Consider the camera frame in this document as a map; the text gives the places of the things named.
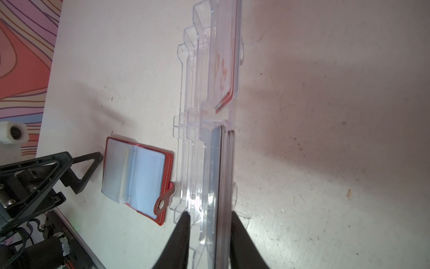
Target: screw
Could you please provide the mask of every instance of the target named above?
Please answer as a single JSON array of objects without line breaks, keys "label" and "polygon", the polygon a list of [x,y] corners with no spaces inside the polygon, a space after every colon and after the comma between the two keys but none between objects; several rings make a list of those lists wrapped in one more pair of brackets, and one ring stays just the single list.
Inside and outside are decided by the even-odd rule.
[{"label": "screw", "polygon": [[16,203],[16,200],[15,200],[15,199],[10,199],[9,201],[7,201],[7,205],[8,205],[8,206],[13,205],[14,203]]}]

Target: white table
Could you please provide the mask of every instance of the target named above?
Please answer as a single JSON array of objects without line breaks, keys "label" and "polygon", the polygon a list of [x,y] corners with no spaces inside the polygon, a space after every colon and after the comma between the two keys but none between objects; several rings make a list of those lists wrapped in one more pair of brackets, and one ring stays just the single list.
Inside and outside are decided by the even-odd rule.
[{"label": "white table", "polygon": [[[236,211],[271,268],[430,266],[422,2],[243,0]],[[37,156],[104,152],[112,133],[175,151],[193,4],[65,0]],[[172,213],[159,227],[116,204],[101,173],[79,195],[58,183],[61,212],[106,268],[151,268]]]}]

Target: red leather cover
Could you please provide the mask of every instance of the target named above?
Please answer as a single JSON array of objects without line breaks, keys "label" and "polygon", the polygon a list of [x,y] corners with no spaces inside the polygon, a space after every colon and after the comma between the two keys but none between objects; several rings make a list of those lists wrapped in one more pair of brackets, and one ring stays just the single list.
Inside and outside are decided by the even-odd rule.
[{"label": "red leather cover", "polygon": [[[172,167],[173,167],[173,153],[172,152],[167,151],[165,149],[156,148],[156,147],[153,147],[153,146],[150,146],[150,145],[143,145],[143,144],[139,144],[139,143],[135,143],[135,142],[129,142],[129,141],[125,141],[125,140],[122,140],[122,139],[118,139],[118,138],[109,136],[106,139],[106,149],[105,149],[105,152],[104,152],[105,156],[106,156],[106,151],[108,149],[108,141],[109,141],[109,139],[117,140],[117,141],[120,141],[120,142],[123,142],[123,143],[127,143],[127,144],[130,144],[130,145],[136,145],[136,146],[141,147],[141,148],[147,148],[147,149],[150,149],[150,150],[153,150],[153,151],[156,151],[156,152],[163,153],[166,156],[166,159],[164,161],[163,180],[161,181],[160,196],[163,195],[169,189],[170,176],[172,175]],[[103,161],[103,168],[104,168],[105,163],[106,163],[106,158]],[[164,217],[166,215],[166,210],[164,209],[161,212],[161,214],[159,214],[157,216],[156,219],[153,219],[150,216],[148,216],[147,214],[142,213],[140,211],[137,211],[137,213],[140,213],[140,214],[142,214],[142,215],[150,218],[151,220],[155,221],[158,225],[161,226],[164,223]]]}]

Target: colorful wall mural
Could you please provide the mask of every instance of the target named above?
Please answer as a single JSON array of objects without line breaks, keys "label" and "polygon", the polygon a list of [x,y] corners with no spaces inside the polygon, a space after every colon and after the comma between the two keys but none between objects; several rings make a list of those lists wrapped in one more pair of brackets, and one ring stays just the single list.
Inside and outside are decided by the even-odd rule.
[{"label": "colorful wall mural", "polygon": [[0,0],[0,121],[27,125],[36,156],[62,0]]}]

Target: card holder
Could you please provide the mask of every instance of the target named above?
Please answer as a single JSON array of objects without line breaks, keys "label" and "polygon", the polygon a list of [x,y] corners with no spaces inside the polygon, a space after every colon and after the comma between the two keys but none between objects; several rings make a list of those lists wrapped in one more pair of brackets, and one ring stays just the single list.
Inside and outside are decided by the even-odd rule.
[{"label": "card holder", "polygon": [[102,193],[163,225],[170,196],[173,154],[113,137],[106,139]]}]

